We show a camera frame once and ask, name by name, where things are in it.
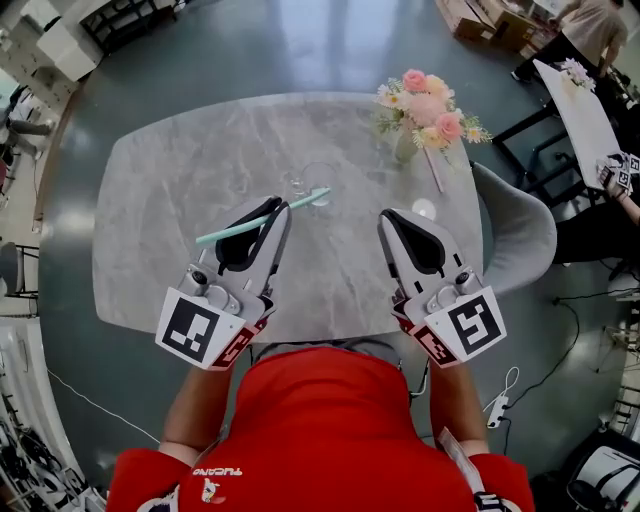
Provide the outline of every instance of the gray floor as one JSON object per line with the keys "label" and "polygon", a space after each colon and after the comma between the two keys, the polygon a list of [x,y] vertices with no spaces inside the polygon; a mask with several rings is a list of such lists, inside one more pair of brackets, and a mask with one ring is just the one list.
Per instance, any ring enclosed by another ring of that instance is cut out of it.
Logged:
{"label": "gray floor", "polygon": [[[41,245],[42,328],[49,367],[104,407],[156,437],[187,370],[158,350],[148,334],[101,322],[91,283],[94,213],[114,142],[154,121],[236,98],[293,91],[372,92],[407,68],[440,75],[459,105],[493,133],[540,107],[539,86],[514,83],[515,55],[453,39],[429,0],[196,0],[176,24],[160,27],[105,59],[91,75],[63,138],[54,185],[45,208]],[[560,129],[551,119],[520,136],[513,148],[526,157],[533,141]],[[513,181],[491,146],[469,156]],[[521,369],[514,397],[537,382],[575,335],[560,295],[602,291],[598,264],[553,267],[538,283],[501,301],[507,340],[473,361],[483,402],[503,386],[512,365]],[[532,474],[557,465],[611,408],[621,370],[596,375],[600,328],[619,314],[607,298],[574,304],[587,332],[561,370],[509,412],[509,454]],[[607,358],[620,368],[624,354]],[[421,361],[413,361],[415,388]],[[237,368],[247,366],[246,357]],[[118,453],[152,446],[144,435],[91,407],[52,381],[67,435],[94,484],[108,485]],[[413,406],[419,432],[428,434],[426,396]],[[491,433],[501,451],[505,426]]]}

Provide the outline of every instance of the person in beige shirt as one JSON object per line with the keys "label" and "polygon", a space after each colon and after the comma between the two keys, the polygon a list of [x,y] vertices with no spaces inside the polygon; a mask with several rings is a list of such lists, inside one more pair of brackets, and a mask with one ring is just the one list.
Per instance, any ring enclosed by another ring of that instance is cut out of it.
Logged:
{"label": "person in beige shirt", "polygon": [[[547,46],[518,66],[511,76],[529,82],[535,71],[534,60],[545,64],[575,59],[592,78],[603,78],[627,41],[627,28],[618,12],[624,0],[570,0],[556,18],[550,20],[555,27],[570,13],[571,19]],[[604,51],[606,55],[601,63]]]}

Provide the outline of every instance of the beige shirt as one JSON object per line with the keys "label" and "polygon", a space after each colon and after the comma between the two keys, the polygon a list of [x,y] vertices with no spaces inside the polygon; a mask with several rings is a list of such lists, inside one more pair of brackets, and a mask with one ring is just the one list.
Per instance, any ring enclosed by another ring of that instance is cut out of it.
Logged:
{"label": "beige shirt", "polygon": [[610,0],[579,0],[562,32],[594,66],[612,44],[627,42],[627,27]]}

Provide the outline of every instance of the red shirt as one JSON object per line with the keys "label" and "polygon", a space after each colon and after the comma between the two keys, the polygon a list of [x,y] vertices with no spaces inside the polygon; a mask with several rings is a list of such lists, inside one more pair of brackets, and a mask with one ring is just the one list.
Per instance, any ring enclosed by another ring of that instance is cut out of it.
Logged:
{"label": "red shirt", "polygon": [[[533,512],[524,467],[501,455],[471,461],[487,492]],[[255,365],[229,437],[194,468],[152,450],[122,454],[107,512],[136,511],[178,483],[181,511],[476,510],[457,466],[417,436],[402,373],[333,348]]]}

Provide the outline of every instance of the shoe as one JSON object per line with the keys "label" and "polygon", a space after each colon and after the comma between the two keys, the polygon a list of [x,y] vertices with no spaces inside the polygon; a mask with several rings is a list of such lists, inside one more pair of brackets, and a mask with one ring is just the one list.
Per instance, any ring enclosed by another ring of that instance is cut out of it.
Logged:
{"label": "shoe", "polygon": [[518,75],[516,75],[515,71],[511,72],[511,78],[513,78],[516,82],[522,82],[523,84],[530,84],[531,83],[530,79],[520,78]]}

